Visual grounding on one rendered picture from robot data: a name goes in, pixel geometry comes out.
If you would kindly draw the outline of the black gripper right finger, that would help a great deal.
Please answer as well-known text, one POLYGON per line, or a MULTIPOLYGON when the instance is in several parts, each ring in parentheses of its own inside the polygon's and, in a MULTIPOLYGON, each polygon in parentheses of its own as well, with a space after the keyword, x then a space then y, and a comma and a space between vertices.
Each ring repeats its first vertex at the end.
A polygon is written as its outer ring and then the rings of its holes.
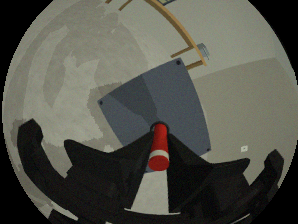
POLYGON ((245 172, 250 159, 227 161, 227 163, 210 164, 202 157, 190 151, 188 145, 176 139, 176 136, 166 135, 169 147, 168 176, 168 213, 180 213, 182 206, 196 197, 205 185, 212 181, 226 179, 245 172))

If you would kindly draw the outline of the grey sloped panel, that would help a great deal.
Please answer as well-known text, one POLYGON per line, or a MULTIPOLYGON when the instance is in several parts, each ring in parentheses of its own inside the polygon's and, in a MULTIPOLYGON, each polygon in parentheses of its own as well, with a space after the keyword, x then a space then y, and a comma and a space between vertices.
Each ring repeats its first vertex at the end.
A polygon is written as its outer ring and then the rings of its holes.
POLYGON ((133 77, 97 100, 122 147, 164 124, 196 155, 212 151, 204 109, 181 57, 133 77))

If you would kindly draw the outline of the red peg with grey band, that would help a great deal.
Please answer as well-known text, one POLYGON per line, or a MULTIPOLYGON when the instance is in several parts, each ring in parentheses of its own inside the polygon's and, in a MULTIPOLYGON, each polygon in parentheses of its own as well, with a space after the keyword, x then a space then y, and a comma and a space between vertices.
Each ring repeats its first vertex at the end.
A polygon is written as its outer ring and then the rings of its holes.
POLYGON ((149 157, 149 167, 153 171, 161 172, 169 168, 169 147, 164 124, 157 124, 154 129, 152 152, 149 157))

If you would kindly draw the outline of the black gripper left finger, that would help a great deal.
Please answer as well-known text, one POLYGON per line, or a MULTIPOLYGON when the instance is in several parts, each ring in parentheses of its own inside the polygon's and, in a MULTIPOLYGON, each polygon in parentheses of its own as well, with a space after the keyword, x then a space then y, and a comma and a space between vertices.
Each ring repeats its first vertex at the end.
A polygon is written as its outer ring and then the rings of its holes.
POLYGON ((71 139, 64 141, 64 147, 72 165, 116 184, 124 208, 130 209, 145 175, 153 140, 154 132, 150 131, 113 152, 98 151, 71 139))

